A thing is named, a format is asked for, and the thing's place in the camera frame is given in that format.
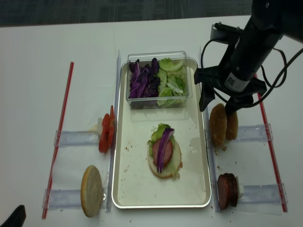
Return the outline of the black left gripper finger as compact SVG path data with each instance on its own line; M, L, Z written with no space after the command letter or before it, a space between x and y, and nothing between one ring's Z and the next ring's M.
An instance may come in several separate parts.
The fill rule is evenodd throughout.
M26 219L26 210L24 205L19 205L8 217L8 219L1 224L1 227L23 227Z

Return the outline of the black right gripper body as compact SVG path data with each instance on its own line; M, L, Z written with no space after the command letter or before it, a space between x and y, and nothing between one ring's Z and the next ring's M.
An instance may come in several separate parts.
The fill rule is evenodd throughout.
M260 45L229 44L218 66L196 69L195 84L205 83L234 98L264 95L267 86L254 75L266 57L267 49Z

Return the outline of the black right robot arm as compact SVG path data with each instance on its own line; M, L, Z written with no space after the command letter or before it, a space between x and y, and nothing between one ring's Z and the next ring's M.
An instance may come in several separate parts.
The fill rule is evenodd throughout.
M263 62L275 49L276 43L288 36L303 41L303 2L301 0L255 0L252 13L244 29L215 23L210 42L227 44L219 65L201 66L194 73L194 83L202 84L199 110L202 112L216 97L218 91L227 94L227 115L242 108L260 104L274 88L283 84L287 68L302 54L299 50L284 67L273 84L255 77Z

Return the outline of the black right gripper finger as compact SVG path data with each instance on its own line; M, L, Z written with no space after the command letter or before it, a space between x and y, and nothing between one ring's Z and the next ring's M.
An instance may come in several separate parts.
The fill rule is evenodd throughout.
M253 104L253 96L243 96L243 97L230 97L225 105L226 115L230 116L231 114L237 112L242 108L250 108Z
M203 112L208 106L208 104L214 99L215 99L215 94L213 89L209 85L203 83L201 88L201 96L199 100L199 110Z

